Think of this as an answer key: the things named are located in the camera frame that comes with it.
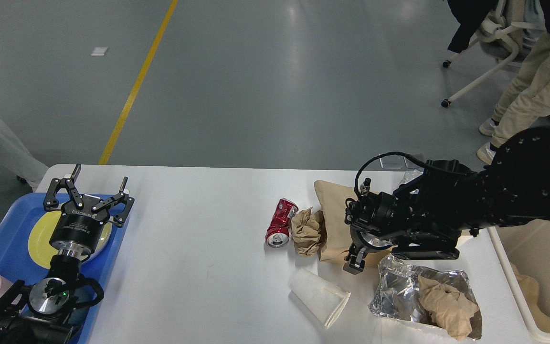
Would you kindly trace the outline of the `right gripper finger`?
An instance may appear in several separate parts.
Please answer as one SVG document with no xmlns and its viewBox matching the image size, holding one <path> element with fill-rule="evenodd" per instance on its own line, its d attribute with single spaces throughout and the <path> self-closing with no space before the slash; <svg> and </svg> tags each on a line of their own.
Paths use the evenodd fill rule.
<svg viewBox="0 0 550 344">
<path fill-rule="evenodd" d="M 363 272 L 365 267 L 366 254 L 366 246 L 351 245 L 349 247 L 347 256 L 344 258 L 346 263 L 343 264 L 343 270 L 353 275 L 357 275 Z"/>
</svg>

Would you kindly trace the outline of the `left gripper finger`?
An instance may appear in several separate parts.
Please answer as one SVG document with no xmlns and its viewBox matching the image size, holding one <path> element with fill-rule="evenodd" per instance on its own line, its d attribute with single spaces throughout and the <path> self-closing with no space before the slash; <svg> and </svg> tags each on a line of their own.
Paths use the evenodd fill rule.
<svg viewBox="0 0 550 344">
<path fill-rule="evenodd" d="M 114 194 L 105 200 L 101 200 L 96 203 L 96 205 L 91 207 L 91 213 L 95 214 L 96 220 L 107 220 L 107 222 L 111 222 L 118 228 L 122 228 L 124 226 L 125 222 L 128 220 L 129 213 L 135 204 L 135 199 L 131 197 L 128 192 L 125 192 L 127 182 L 128 177 L 124 177 L 117 194 Z M 117 213 L 111 217 L 111 214 L 109 213 L 110 209 L 118 204 L 124 204 L 124 209 L 122 209 L 120 213 Z"/>
<path fill-rule="evenodd" d="M 74 204 L 74 206 L 81 210 L 84 207 L 83 197 L 79 194 L 77 188 L 75 187 L 75 181 L 79 176 L 81 171 L 81 165 L 75 165 L 74 171 L 72 172 L 69 178 L 57 179 L 54 178 L 51 180 L 46 196 L 43 201 L 43 208 L 46 212 L 54 211 L 59 206 L 59 201 L 57 199 L 57 194 L 59 190 L 64 189 Z"/>
</svg>

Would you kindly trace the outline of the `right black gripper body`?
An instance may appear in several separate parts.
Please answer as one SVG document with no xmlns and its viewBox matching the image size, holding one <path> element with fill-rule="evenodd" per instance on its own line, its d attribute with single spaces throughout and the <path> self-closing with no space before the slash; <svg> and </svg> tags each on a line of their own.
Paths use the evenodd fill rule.
<svg viewBox="0 0 550 344">
<path fill-rule="evenodd" d="M 363 248 L 365 253 L 376 253 L 392 247 L 391 242 L 381 240 L 367 231 L 361 231 L 354 225 L 350 225 L 350 236 L 352 244 L 349 251 L 351 253 L 359 253 Z"/>
</svg>

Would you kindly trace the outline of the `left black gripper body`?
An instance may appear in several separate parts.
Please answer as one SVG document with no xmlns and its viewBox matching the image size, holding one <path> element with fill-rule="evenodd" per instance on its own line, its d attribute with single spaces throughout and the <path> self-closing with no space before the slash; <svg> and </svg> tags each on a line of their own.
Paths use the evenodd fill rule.
<svg viewBox="0 0 550 344">
<path fill-rule="evenodd" d="M 111 224 L 109 210 L 103 208 L 93 212 L 102 200 L 100 198 L 83 198 L 83 207 L 79 209 L 72 200 L 65 202 L 61 207 L 61 217 L 55 224 L 49 244 L 59 254 L 72 252 L 72 257 L 81 261 L 89 259 L 97 250 L 98 244 L 106 244 L 107 239 L 101 240 L 104 228 Z"/>
</svg>

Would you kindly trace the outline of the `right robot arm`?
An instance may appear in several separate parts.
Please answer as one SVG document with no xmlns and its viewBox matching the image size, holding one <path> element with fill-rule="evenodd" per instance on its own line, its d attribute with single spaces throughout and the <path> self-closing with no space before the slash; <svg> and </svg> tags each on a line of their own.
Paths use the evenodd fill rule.
<svg viewBox="0 0 550 344">
<path fill-rule="evenodd" d="M 391 248 L 405 260 L 457 259 L 463 229 L 472 236 L 491 225 L 550 220 L 550 127 L 532 127 L 497 149 L 492 162 L 474 172 L 457 160 L 419 161 L 421 176 L 392 194 L 373 193 L 371 179 L 354 181 L 345 224 L 353 240 L 343 269 L 361 273 L 369 253 Z"/>
</svg>

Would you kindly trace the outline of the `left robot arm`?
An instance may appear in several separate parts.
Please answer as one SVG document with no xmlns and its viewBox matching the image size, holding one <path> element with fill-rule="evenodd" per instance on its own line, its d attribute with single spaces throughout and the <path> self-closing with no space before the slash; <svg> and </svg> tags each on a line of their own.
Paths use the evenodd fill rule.
<svg viewBox="0 0 550 344">
<path fill-rule="evenodd" d="M 17 200 L 0 224 L 0 344 L 85 344 L 135 199 L 84 194 L 81 165 Z"/>
</svg>

